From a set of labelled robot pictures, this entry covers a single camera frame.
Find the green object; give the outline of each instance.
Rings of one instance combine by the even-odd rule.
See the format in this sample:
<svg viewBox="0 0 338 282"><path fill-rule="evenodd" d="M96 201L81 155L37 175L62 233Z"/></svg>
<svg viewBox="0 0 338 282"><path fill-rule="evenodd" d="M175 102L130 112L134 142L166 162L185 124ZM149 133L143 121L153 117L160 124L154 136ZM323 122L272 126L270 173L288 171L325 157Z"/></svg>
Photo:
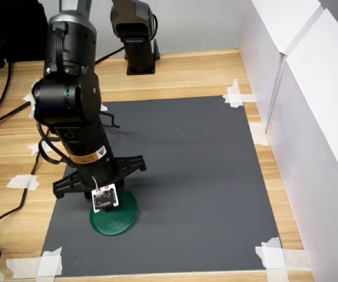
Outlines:
<svg viewBox="0 0 338 282"><path fill-rule="evenodd" d="M138 203L129 191L118 194L119 206L111 211L94 213L93 206L89 219L92 227L105 236L115 236L127 231L138 216Z"/></svg>

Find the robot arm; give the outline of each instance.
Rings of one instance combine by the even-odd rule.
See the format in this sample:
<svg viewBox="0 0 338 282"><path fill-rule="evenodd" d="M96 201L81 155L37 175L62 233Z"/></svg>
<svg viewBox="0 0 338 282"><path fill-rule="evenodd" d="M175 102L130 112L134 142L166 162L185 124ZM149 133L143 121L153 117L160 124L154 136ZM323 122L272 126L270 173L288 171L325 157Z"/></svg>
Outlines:
<svg viewBox="0 0 338 282"><path fill-rule="evenodd" d="M94 72L96 29L89 21L90 8L91 0L60 1L60 13L49 21L43 78L32 90L42 138L50 145L41 124L58 135L69 157L61 156L77 168L53 184L57 198L84 192L89 200L94 179L99 187L115 184L122 189L127 175L146 170L142 156L114 157L102 126L101 92Z"/></svg>

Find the label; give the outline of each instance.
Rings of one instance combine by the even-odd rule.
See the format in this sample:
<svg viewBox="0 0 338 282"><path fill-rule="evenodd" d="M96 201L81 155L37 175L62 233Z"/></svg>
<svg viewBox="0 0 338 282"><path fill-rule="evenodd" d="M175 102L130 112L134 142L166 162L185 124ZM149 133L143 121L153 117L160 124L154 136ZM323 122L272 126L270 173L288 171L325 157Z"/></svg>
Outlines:
<svg viewBox="0 0 338 282"><path fill-rule="evenodd" d="M106 155L107 151L105 146L102 146L100 149L95 151L94 153L91 153L89 155L85 156L74 156L71 154L68 154L69 158L73 160L75 163L85 164L85 163L93 163L102 158L104 155Z"/></svg>

